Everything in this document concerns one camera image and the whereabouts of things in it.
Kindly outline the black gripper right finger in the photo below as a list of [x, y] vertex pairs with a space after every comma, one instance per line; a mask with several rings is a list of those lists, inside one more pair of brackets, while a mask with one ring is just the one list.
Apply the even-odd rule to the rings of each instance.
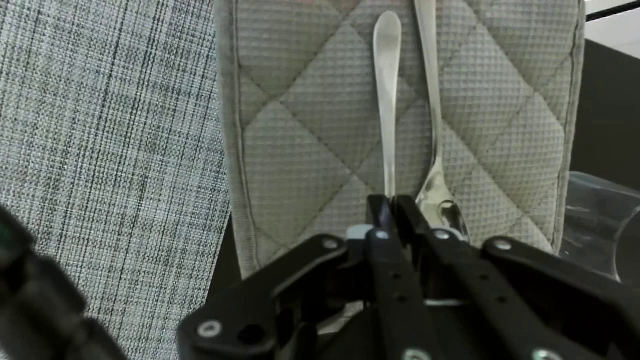
[[432, 311], [458, 301], [494, 360], [640, 360], [640, 296], [509, 237], [482, 249], [437, 226], [412, 198], [392, 200]]

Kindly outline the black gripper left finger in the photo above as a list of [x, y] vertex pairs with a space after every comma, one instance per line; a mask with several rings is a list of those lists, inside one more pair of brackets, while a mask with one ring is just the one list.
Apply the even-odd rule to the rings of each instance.
[[405, 256], [425, 219], [371, 196], [368, 223], [317, 234], [179, 327], [180, 360], [409, 360], [434, 354], [421, 269]]

